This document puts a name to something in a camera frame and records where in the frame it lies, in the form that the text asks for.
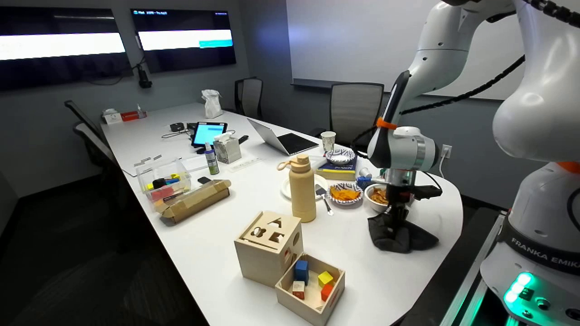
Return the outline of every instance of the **paper cup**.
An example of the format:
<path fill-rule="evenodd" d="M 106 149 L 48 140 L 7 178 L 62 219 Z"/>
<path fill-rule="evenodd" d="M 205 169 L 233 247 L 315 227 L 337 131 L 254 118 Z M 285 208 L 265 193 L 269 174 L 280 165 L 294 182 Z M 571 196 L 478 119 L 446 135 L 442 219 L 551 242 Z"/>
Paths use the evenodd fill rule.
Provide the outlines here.
<path fill-rule="evenodd" d="M 336 138 L 336 132 L 325 131 L 320 134 L 322 138 L 322 148 L 324 151 L 334 150 L 334 139 Z"/>

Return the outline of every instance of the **tablet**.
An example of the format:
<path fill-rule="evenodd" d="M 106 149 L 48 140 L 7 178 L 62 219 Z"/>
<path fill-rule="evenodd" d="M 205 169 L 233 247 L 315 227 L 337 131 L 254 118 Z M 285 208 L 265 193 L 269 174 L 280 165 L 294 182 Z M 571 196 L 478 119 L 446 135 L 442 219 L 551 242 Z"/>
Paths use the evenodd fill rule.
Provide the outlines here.
<path fill-rule="evenodd" d="M 213 144 L 213 138 L 225 133 L 226 130 L 227 124 L 224 122 L 198 122 L 191 145 L 196 147 L 205 146 L 206 142 Z"/>

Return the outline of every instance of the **clear plastic bin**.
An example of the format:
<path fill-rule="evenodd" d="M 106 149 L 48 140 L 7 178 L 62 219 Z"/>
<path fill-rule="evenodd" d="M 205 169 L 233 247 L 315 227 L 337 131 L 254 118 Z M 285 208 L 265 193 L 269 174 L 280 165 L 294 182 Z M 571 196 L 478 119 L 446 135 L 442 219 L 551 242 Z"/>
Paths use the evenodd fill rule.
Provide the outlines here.
<path fill-rule="evenodd" d="M 141 191 L 147 195 L 152 203 L 185 193 L 191 189 L 191 176 L 178 158 L 172 161 L 162 160 L 145 164 L 138 167 L 136 172 Z M 179 181 L 153 189 L 153 180 L 161 178 L 173 181 L 178 179 Z"/>

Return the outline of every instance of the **brown box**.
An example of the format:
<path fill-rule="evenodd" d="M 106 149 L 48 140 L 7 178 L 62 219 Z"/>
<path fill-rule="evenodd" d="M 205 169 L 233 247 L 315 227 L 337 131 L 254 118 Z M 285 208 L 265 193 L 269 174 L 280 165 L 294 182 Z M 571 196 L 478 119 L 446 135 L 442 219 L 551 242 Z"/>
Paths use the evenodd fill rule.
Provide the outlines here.
<path fill-rule="evenodd" d="M 345 290 L 345 271 L 322 262 L 306 253 L 301 253 L 298 259 L 308 261 L 309 282 L 304 289 L 304 300 L 292 294 L 292 283 L 294 281 L 294 265 L 276 283 L 276 297 L 278 303 L 292 310 L 310 324 L 314 326 L 324 326 L 336 306 L 340 295 Z M 327 271 L 332 275 L 332 292 L 326 302 L 321 298 L 322 288 L 318 285 L 318 275 Z"/>
<path fill-rule="evenodd" d="M 260 230 L 258 234 L 254 233 L 256 229 Z M 234 245 L 242 275 L 274 287 L 304 250 L 300 218 L 260 212 Z"/>
<path fill-rule="evenodd" d="M 212 180 L 193 190 L 183 194 L 171 201 L 157 201 L 154 203 L 155 209 L 162 212 L 161 216 L 179 223 L 191 215 L 211 206 L 212 204 L 230 195 L 231 181 Z"/>

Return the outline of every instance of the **laptop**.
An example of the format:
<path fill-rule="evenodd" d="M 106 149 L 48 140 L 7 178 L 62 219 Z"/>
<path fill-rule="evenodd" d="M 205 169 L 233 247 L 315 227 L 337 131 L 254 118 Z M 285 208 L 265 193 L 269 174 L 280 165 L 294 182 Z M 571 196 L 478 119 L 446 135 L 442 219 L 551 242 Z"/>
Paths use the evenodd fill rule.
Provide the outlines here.
<path fill-rule="evenodd" d="M 256 129 L 258 134 L 260 134 L 260 137 L 262 137 L 266 144 L 276 148 L 288 156 L 292 156 L 299 152 L 303 152 L 318 146 L 317 143 L 311 142 L 308 139 L 302 138 L 298 135 L 294 135 L 293 133 L 287 133 L 286 135 L 277 137 L 272 129 L 254 120 L 248 119 L 248 121 L 252 127 Z"/>

